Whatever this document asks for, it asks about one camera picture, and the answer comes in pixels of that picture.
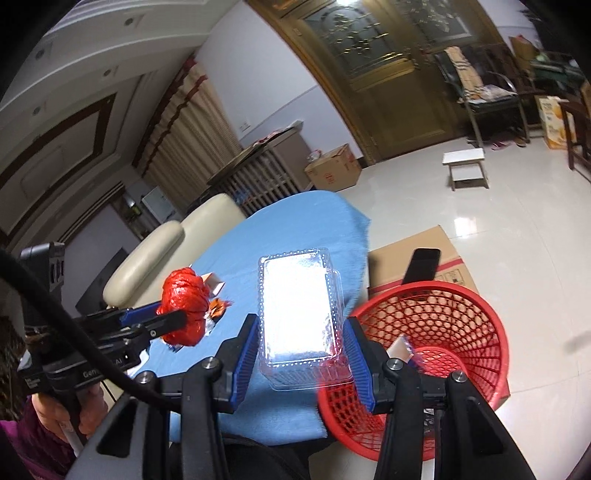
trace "smartphone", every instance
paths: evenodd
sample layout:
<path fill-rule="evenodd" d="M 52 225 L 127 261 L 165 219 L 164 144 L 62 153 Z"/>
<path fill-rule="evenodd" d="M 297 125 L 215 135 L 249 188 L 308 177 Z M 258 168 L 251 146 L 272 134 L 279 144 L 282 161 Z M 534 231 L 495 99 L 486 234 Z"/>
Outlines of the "smartphone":
<path fill-rule="evenodd" d="M 438 248 L 417 248 L 410 259 L 402 284 L 435 279 L 440 258 L 441 250 Z"/>

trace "white wall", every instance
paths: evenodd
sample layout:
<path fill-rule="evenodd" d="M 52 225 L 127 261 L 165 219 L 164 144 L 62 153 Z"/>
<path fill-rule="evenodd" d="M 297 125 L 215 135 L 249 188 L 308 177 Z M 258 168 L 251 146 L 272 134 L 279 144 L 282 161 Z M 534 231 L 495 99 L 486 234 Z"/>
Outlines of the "white wall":
<path fill-rule="evenodd" d="M 139 240 L 111 205 L 103 208 L 66 246 L 61 303 L 78 316 L 76 303 L 113 256 L 123 248 L 131 253 Z"/>
<path fill-rule="evenodd" d="M 312 150 L 350 143 L 341 116 L 281 37 L 248 5 L 238 2 L 196 54 L 242 145 L 302 120 Z M 247 123 L 249 128 L 241 130 Z"/>
<path fill-rule="evenodd" d="M 538 34 L 533 24 L 521 13 L 521 10 L 525 10 L 526 7 L 519 0 L 479 1 L 509 46 L 511 46 L 509 37 L 516 37 L 520 34 L 539 46 Z"/>
<path fill-rule="evenodd" d="M 137 203 L 142 201 L 142 198 L 149 194 L 152 190 L 152 187 L 148 185 L 144 179 L 140 178 L 137 181 L 133 182 L 131 185 L 126 185 L 125 190 L 129 193 L 129 196 L 132 197 Z"/>

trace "blue tablecloth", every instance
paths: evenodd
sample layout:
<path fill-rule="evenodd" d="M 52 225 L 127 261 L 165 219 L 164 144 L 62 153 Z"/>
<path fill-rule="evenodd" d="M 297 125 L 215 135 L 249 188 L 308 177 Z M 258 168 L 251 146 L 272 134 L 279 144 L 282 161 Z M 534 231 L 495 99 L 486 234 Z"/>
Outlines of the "blue tablecloth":
<path fill-rule="evenodd" d="M 252 215 L 212 245 L 193 265 L 198 274 L 215 272 L 226 282 L 220 297 L 232 300 L 211 335 L 177 353 L 161 340 L 150 348 L 142 370 L 159 377 L 187 371 L 205 356 L 215 355 L 226 338 L 235 336 L 248 313 L 257 312 L 258 260 L 306 248 L 326 247 L 340 272 L 349 314 L 362 288 L 368 254 L 369 219 L 336 193 L 307 192 L 288 197 Z M 178 441 L 179 417 L 171 418 L 171 440 Z M 266 445 L 326 437 L 314 390 L 274 391 L 258 366 L 246 399 L 234 415 L 220 415 L 222 431 Z"/>

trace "red plastic wastebasket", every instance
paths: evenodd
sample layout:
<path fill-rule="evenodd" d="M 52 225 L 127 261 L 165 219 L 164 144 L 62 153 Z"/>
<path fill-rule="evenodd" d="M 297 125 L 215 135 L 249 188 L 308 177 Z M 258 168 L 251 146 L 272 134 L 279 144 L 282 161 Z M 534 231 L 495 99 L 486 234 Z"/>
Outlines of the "red plastic wastebasket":
<path fill-rule="evenodd" d="M 509 346 L 491 306 L 460 285 L 425 281 L 401 285 L 362 305 L 352 315 L 365 335 L 388 348 L 404 334 L 421 356 L 424 372 L 446 377 L 463 370 L 496 410 L 506 396 Z M 359 402 L 354 384 L 318 390 L 320 414 L 347 448 L 378 460 L 385 416 L 372 416 Z M 426 438 L 423 459 L 435 454 Z"/>

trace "ceiling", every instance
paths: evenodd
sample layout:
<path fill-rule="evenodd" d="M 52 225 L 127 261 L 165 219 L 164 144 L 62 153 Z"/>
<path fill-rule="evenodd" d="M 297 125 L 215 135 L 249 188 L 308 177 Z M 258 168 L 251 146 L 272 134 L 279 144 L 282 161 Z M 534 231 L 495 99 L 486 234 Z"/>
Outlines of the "ceiling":
<path fill-rule="evenodd" d="M 237 1 L 83 0 L 41 39 L 0 102 L 0 244 L 56 239 L 138 178 L 163 93 Z"/>

